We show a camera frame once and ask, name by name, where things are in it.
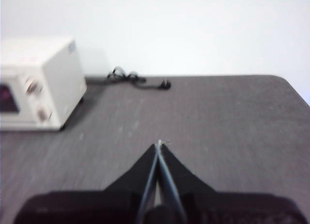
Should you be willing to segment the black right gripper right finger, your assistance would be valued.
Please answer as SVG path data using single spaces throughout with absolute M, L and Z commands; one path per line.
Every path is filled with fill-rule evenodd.
M 187 169 L 164 144 L 158 145 L 161 199 L 185 224 L 300 224 L 302 213 L 283 196 L 220 192 Z

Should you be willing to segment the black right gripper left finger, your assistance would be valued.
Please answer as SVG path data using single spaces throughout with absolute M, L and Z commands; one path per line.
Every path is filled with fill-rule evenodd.
M 103 190 L 53 191 L 29 198 L 16 224 L 140 224 L 154 201 L 157 153 L 151 145 Z

